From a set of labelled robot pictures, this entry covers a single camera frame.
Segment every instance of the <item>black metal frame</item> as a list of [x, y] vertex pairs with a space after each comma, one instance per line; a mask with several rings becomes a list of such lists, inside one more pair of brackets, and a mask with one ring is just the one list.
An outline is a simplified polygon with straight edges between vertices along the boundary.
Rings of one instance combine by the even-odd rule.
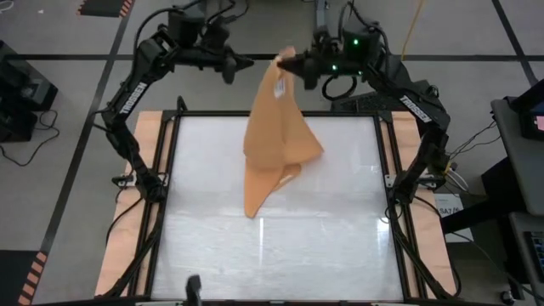
[[[165, 144], [165, 135], [167, 131], [167, 126], [170, 123], [170, 121], [173, 121], [174, 127], [172, 131], [172, 137], [170, 138], [169, 152], [167, 155], [166, 175], [170, 175], [173, 168], [173, 157], [176, 150], [176, 145], [177, 145], [176, 139], [179, 134], [179, 124], [181, 121], [181, 117], [183, 116], [249, 116], [249, 114], [250, 114], [249, 110], [165, 110], [163, 111], [161, 126], [159, 129], [159, 138], [157, 140], [155, 158], [154, 158], [153, 166], [152, 166], [153, 170], [158, 172], [160, 160], [162, 157], [162, 151]], [[376, 127], [378, 154], [380, 156], [383, 176], [385, 176], [386, 174], [389, 174], [388, 161], [385, 155], [385, 146], [383, 143], [383, 135], [382, 135], [382, 129], [380, 125], [380, 115], [383, 115], [382, 112], [380, 113], [378, 112], [353, 113], [353, 112], [330, 112], [330, 111], [303, 111], [303, 115], [304, 116], [369, 116], [369, 117], [372, 117], [374, 121], [374, 125]], [[397, 145], [397, 141], [394, 134], [393, 122], [391, 120], [385, 120], [385, 122], [388, 128], [388, 135], [389, 135], [389, 140], [391, 142], [391, 148], [393, 150], [393, 157], [394, 157], [393, 162], [395, 165], [396, 172], [398, 173], [401, 169], [400, 154], [398, 152], [398, 145]], [[167, 202], [167, 198], [165, 199], [165, 201], [162, 201], [159, 203], [149, 203], [149, 202], [145, 203], [144, 216], [142, 219], [142, 224], [140, 226], [139, 240], [138, 240], [136, 252], [139, 252], [141, 250], [142, 244], [145, 238], [147, 237], [148, 229], [150, 226], [150, 213], [151, 213], [152, 206], [155, 204], [159, 206], [156, 222], [159, 223], [159, 226], [161, 229], [162, 223], [164, 221], [164, 212], [166, 210], [166, 202]], [[391, 210], [389, 213], [391, 218], [397, 218], [397, 213], [395, 210]], [[409, 240], [411, 244], [415, 247], [415, 249], [417, 249], [417, 241], [416, 241], [415, 231], [413, 228], [413, 223], [411, 222], [411, 213], [410, 213], [409, 207], [408, 209], [405, 209], [404, 217], [405, 217], [406, 230], [408, 232]], [[151, 288], [153, 286], [160, 241], [161, 241], [161, 237], [158, 238], [157, 242], [150, 250], [149, 269], [146, 276], [146, 282], [144, 287], [145, 296], [149, 296], [151, 294]], [[403, 292], [403, 298], [407, 299], [411, 295], [410, 295], [410, 288], [408, 285], [408, 279], [406, 277], [407, 271], [405, 266], [405, 257], [402, 251], [402, 247], [397, 241], [394, 242], [394, 247], [395, 247], [395, 255], [397, 258], [397, 264], [399, 266], [399, 277], [400, 277], [401, 289]], [[422, 278], [419, 276], [417, 272], [416, 272], [416, 277], [418, 279], [418, 287], [420, 288], [419, 294], [420, 296], [422, 296], [422, 293], [424, 293], [425, 286], [422, 282]], [[138, 279], [139, 279], [139, 272], [135, 274], [135, 276], [132, 278], [130, 282], [129, 291], [128, 291], [129, 295], [136, 294], [136, 286], [138, 283]]]
[[[177, 138], [179, 134], [179, 124], [181, 122], [182, 116], [249, 116], [249, 111], [244, 110], [187, 110], [186, 106], [182, 99], [178, 100], [178, 109], [177, 110], [165, 110], [162, 112], [162, 118], [161, 118], [161, 126], [159, 128], [159, 138], [157, 140], [156, 144], [156, 152], [155, 157], [153, 161], [153, 170], [158, 172], [160, 161], [162, 158], [162, 151], [164, 149], [165, 144], [165, 135], [167, 131], [168, 124], [173, 124], [173, 130], [172, 135], [170, 138], [170, 146], [167, 154], [167, 165], [166, 165], [166, 175], [170, 175], [173, 169], [173, 157], [177, 146]], [[398, 149], [397, 139], [394, 132], [394, 125], [393, 125], [393, 119], [391, 117], [391, 112], [389, 111], [364, 111], [364, 112], [331, 112], [331, 111], [303, 111], [304, 116], [369, 116], [372, 117], [374, 121], [374, 126], [376, 129], [376, 137], [377, 137], [377, 147], [378, 147], [378, 154], [380, 156], [380, 163], [382, 167], [382, 174], [385, 179], [385, 175], [389, 173], [388, 170], [388, 159], [385, 153], [385, 144], [383, 142], [383, 133], [382, 133], [382, 127], [381, 127], [381, 119], [385, 122], [387, 129], [388, 129], [388, 137], [389, 142], [391, 145], [392, 150], [392, 156], [393, 156], [393, 163], [395, 167], [395, 171], [399, 172], [402, 168], [400, 163], [400, 153]], [[387, 192], [387, 187], [384, 181], [384, 189]], [[392, 206], [392, 199], [390, 199], [389, 196], [387, 196], [388, 201], [388, 207]], [[139, 241], [136, 249], [136, 253], [138, 253], [143, 248], [143, 241], [147, 237], [149, 225], [150, 225], [150, 213], [151, 213], [151, 207], [152, 205], [158, 205], [158, 211], [156, 215], [156, 224], [159, 226], [159, 236], [153, 245], [153, 247], [150, 249], [150, 261], [149, 261], [149, 269], [148, 274], [146, 276], [146, 282], [144, 287], [144, 295], [143, 296], [135, 296], [135, 292], [137, 289], [137, 283], [139, 278], [139, 268], [138, 273], [134, 275], [134, 277], [131, 279], [131, 282], [128, 286], [128, 296], [127, 297], [102, 297], [102, 298], [96, 298], [94, 300], [83, 300], [83, 301], [74, 301], [74, 302], [66, 302], [66, 303], [51, 303], [47, 304], [50, 306], [57, 305], [57, 306], [87, 306], [87, 305], [104, 305], [104, 306], [132, 306], [135, 305], [138, 302], [149, 302], [150, 294], [151, 294], [151, 288], [153, 286], [153, 280], [155, 276], [155, 270], [156, 270], [156, 261], [158, 256], [158, 250], [159, 250], [159, 244], [161, 242], [161, 232], [162, 232], [162, 225], [164, 222], [164, 214], [166, 210], [166, 203], [167, 198], [164, 201], [161, 201], [159, 203], [145, 203], [144, 208], [144, 216], [142, 220], [142, 224], [140, 226], [140, 232], [139, 232]], [[410, 241], [410, 244], [412, 247], [417, 249], [417, 241], [416, 241], [416, 235], [413, 227], [413, 222], [411, 219], [411, 211], [409, 206], [402, 207], [403, 208], [403, 214], [405, 218], [405, 229], [408, 234], [408, 239]], [[391, 209], [389, 211], [390, 218], [397, 218], [397, 212], [395, 209]], [[400, 278], [400, 285], [401, 290], [403, 294], [404, 303], [409, 304], [417, 304], [417, 305], [423, 305], [423, 306], [439, 306], [439, 305], [450, 305], [450, 306], [500, 306], [498, 304], [487, 304], [487, 303], [471, 303], [471, 302], [465, 302], [462, 300], [437, 300], [437, 299], [428, 299], [426, 295], [426, 289], [425, 284], [417, 272], [417, 270], [414, 270], [416, 273], [416, 280], [417, 280], [417, 287], [418, 287], [418, 293], [420, 294], [420, 297], [424, 298], [417, 298], [417, 297], [411, 297], [409, 283], [407, 279], [407, 270], [405, 265], [405, 256], [404, 251], [400, 244], [394, 240], [394, 248], [395, 248], [395, 256], [397, 258], [397, 264], [399, 267], [399, 278]], [[241, 306], [249, 306], [249, 305], [256, 305], [256, 306], [265, 306], [265, 305], [272, 305], [273, 303], [280, 303], [276, 301], [231, 301], [231, 300], [224, 300], [224, 301], [203, 301], [203, 305], [217, 305], [217, 306], [235, 306], [235, 305], [241, 305]], [[337, 301], [337, 302], [291, 302], [291, 301], [285, 301], [281, 302], [282, 305], [322, 305], [322, 306], [330, 306], [330, 305], [349, 305], [349, 306], [370, 306], [374, 303], [361, 303], [361, 302], [349, 302], [349, 301]]]

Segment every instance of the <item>white table surface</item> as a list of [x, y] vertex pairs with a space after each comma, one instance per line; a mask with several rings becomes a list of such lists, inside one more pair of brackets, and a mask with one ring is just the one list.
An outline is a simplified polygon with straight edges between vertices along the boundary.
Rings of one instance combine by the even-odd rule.
[[244, 215], [247, 117], [181, 121], [152, 297], [400, 301], [370, 117], [308, 117], [325, 153]]

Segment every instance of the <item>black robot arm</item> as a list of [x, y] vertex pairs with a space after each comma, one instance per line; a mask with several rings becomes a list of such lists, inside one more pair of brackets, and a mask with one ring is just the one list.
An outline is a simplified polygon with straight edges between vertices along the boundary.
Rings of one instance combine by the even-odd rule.
[[363, 20], [348, 23], [341, 39], [329, 37], [328, 31], [317, 32], [310, 50], [283, 59], [278, 66], [301, 77], [308, 90], [317, 86], [321, 76], [360, 77], [380, 94], [396, 98], [406, 107], [426, 133], [416, 158], [405, 171], [397, 174], [390, 192], [396, 201], [410, 203], [425, 169], [444, 176], [449, 161], [445, 154], [448, 140], [445, 132], [450, 117], [437, 94], [422, 93], [400, 59], [388, 54], [380, 43], [380, 31], [378, 23]]
[[175, 65], [190, 65], [201, 70], [213, 68], [222, 73], [228, 84], [234, 81], [237, 71], [253, 65], [251, 60], [235, 54], [224, 44], [229, 33], [221, 18], [207, 25], [206, 33], [201, 34], [205, 25], [203, 17], [188, 15], [181, 8], [172, 8], [168, 12], [168, 26], [159, 25], [152, 37], [139, 44], [133, 55], [130, 75], [107, 107], [99, 111], [104, 119], [107, 139], [117, 154], [133, 167], [136, 187], [142, 198], [152, 202], [164, 199], [163, 183], [145, 165], [139, 154], [138, 141], [126, 124], [147, 89], [174, 71]]

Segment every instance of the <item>gray floor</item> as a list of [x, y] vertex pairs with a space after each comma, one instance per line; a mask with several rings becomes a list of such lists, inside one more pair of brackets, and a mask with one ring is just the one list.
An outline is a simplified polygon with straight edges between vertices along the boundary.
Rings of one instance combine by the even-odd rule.
[[[230, 44], [241, 53], [275, 53], [286, 45], [302, 51], [313, 25], [313, 4], [298, 0], [249, 0], [248, 14], [231, 25]], [[134, 33], [152, 11], [183, 0], [136, 0], [124, 33], [119, 54], [130, 54]], [[417, 0], [356, 0], [364, 15], [380, 20], [398, 54], [416, 11]], [[0, 14], [0, 39], [20, 54], [108, 54], [119, 19], [77, 16], [79, 0], [15, 0], [13, 9]], [[336, 26], [343, 0], [331, 0], [328, 17]], [[501, 0], [524, 52], [544, 54], [541, 0]], [[144, 31], [153, 32], [156, 22]], [[410, 41], [408, 54], [515, 55], [491, 0], [429, 0]], [[53, 108], [59, 111], [61, 135], [45, 145], [34, 162], [18, 168], [0, 159], [0, 171], [9, 173], [0, 181], [0, 249], [39, 249], [51, 214], [59, 198], [83, 123], [105, 67], [103, 60], [35, 60], [31, 62], [59, 88]], [[113, 65], [102, 101], [110, 99], [129, 70], [130, 62]], [[236, 76], [235, 84], [224, 85], [210, 71], [178, 67], [175, 73], [153, 85], [137, 111], [172, 109], [182, 94], [192, 110], [248, 110], [268, 62]], [[544, 77], [544, 62], [530, 63], [537, 77]], [[413, 80], [428, 79], [440, 89], [440, 98], [452, 123], [448, 148], [454, 149], [491, 121], [490, 102], [505, 95], [522, 93], [528, 80], [517, 61], [459, 62], [409, 61]], [[337, 81], [333, 91], [347, 88]], [[369, 90], [360, 86], [359, 92]], [[297, 102], [303, 110], [326, 110], [328, 103], [318, 90], [305, 92], [297, 82]], [[130, 119], [133, 127], [136, 116]], [[11, 156], [25, 160], [49, 132], [35, 132], [30, 143], [6, 144]], [[479, 141], [493, 139], [489, 131]], [[482, 192], [479, 175], [505, 156], [500, 141], [480, 146], [459, 156], [459, 173], [475, 193]], [[110, 178], [125, 162], [114, 153], [102, 132], [93, 130], [83, 153], [76, 179], [66, 203], [34, 303], [91, 298], [105, 249], [105, 232], [112, 220], [116, 189]], [[494, 230], [478, 236], [487, 241]], [[451, 252], [462, 276], [467, 300], [498, 303], [498, 292], [506, 282], [477, 253], [462, 256], [470, 246], [455, 246]]]

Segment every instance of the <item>orange towel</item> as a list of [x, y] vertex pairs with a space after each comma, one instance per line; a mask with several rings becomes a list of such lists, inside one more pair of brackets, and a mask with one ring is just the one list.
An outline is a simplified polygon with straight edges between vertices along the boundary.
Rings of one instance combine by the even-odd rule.
[[293, 74], [277, 67], [281, 57], [294, 55], [294, 48], [286, 48], [272, 61], [247, 123], [244, 208], [249, 218], [255, 217], [270, 192], [300, 174], [301, 163], [323, 153], [295, 102]]

